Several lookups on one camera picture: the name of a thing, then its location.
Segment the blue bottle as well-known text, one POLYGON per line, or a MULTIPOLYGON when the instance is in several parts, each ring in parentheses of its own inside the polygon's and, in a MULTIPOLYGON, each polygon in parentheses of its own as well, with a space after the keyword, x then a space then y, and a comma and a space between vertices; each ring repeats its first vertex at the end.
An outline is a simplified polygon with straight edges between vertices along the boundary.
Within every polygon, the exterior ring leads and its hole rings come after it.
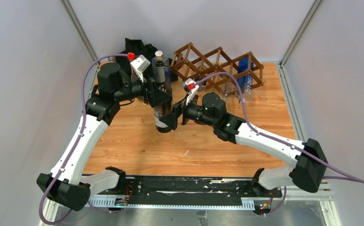
MULTIPOLYGON (((249 67, 250 67, 250 69, 254 68, 254 62, 251 61, 250 63, 248 63, 248 61, 249 60, 248 60, 247 57, 239 61, 238 70, 237 70, 238 73, 245 72, 249 67)), ((239 100, 240 103, 246 103, 246 101, 248 99, 250 99, 251 95, 252 95, 251 86, 253 84, 253 78, 252 78, 252 76, 250 74, 247 74, 247 75, 245 75, 243 77, 238 78, 237 79, 237 84, 239 85, 243 96, 241 96, 239 94, 237 88, 236 88, 236 91, 235 91, 235 96, 239 100)))
POLYGON ((151 60, 151 65, 153 69, 153 79, 163 91, 172 94, 168 58, 163 55, 162 51, 157 50, 155 56, 151 60))

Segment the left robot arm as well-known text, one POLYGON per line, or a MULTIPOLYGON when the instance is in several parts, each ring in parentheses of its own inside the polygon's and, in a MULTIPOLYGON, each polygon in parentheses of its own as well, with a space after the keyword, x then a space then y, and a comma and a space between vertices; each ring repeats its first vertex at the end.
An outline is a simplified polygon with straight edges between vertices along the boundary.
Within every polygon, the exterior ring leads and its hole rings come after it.
POLYGON ((126 173, 107 167, 98 174, 82 177, 82 171, 98 142, 120 110, 120 102, 141 97, 151 107, 171 100, 153 78, 145 78, 150 62, 136 59, 130 63, 137 79, 133 80, 117 63, 106 63, 97 74, 92 96, 83 101, 83 115, 78 128, 58 163, 48 174, 41 173, 37 185, 45 196, 58 204, 80 211, 88 200, 107 189, 122 194, 127 188, 126 173))

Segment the clear bottle with dark label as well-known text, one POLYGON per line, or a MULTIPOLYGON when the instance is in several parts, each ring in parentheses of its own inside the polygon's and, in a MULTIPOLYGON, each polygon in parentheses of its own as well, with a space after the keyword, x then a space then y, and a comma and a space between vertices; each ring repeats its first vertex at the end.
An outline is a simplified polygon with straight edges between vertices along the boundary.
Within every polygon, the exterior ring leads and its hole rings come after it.
POLYGON ((131 65, 131 80, 136 81, 138 79, 138 75, 136 73, 136 69, 133 65, 131 65))

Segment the dark green wine bottle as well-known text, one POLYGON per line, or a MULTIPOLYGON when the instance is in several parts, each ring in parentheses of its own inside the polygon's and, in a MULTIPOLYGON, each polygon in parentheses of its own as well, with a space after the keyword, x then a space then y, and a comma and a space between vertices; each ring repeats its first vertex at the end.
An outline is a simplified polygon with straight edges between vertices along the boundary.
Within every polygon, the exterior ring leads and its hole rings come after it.
MULTIPOLYGON (((156 80, 160 90, 172 95, 170 84, 169 67, 166 60, 162 56, 156 56, 153 60, 153 78, 156 80)), ((162 116, 168 115, 172 111, 172 101, 163 102, 161 105, 154 108, 155 126, 158 132, 168 133, 172 129, 159 119, 162 116)))

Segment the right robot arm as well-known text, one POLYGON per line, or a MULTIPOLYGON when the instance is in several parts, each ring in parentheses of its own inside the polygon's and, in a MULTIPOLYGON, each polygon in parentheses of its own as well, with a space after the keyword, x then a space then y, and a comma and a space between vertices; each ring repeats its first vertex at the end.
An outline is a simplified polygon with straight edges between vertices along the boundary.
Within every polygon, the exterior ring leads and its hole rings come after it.
POLYGON ((192 120, 211 126, 213 133, 223 141, 254 147, 286 163, 284 167, 258 169, 250 185, 254 195, 261 197, 283 186, 296 186, 309 193, 318 192, 327 161, 318 141, 311 138, 306 142, 292 140, 247 124, 245 119, 228 113, 225 101, 214 92, 205 94, 201 105, 197 104, 196 98, 187 95, 173 105, 170 114, 161 116, 159 120, 176 129, 180 116, 182 125, 192 120))

